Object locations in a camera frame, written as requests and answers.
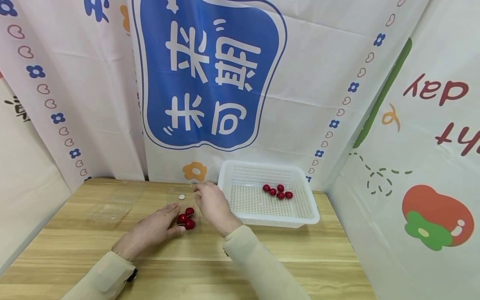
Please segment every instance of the fabric backdrop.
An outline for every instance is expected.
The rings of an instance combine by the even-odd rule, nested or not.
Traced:
[[[72,191],[89,177],[144,180],[124,4],[0,1],[1,70]]]
[[[478,11],[430,3],[328,193],[381,300],[480,299]]]
[[[322,189],[427,2],[130,0],[150,180],[238,159]]]
[[[20,100],[0,73],[0,275],[70,196]]]

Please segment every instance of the white plastic basket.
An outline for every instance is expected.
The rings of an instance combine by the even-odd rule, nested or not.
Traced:
[[[264,184],[283,184],[293,198],[280,201],[263,191]],[[244,224],[299,228],[320,221],[312,190],[298,167],[226,160],[218,186]]]

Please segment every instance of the beige sleeve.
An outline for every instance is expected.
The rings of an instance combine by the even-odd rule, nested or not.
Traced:
[[[113,300],[120,294],[135,266],[112,251],[105,254],[62,300]]]
[[[225,237],[224,250],[252,284],[259,300],[310,299],[292,274],[243,225]]]

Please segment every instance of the black watch strap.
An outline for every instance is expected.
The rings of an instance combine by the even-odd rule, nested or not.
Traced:
[[[137,278],[137,273],[138,273],[138,270],[137,268],[135,268],[135,270],[133,271],[132,275],[130,275],[130,277],[128,277],[128,279],[125,281],[125,282],[132,282],[135,280],[135,278]]]

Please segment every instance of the left hand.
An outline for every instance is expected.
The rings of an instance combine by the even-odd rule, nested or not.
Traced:
[[[112,251],[125,260],[133,261],[143,250],[185,232],[185,227],[170,228],[180,212],[180,205],[173,203],[149,215],[126,233]]]

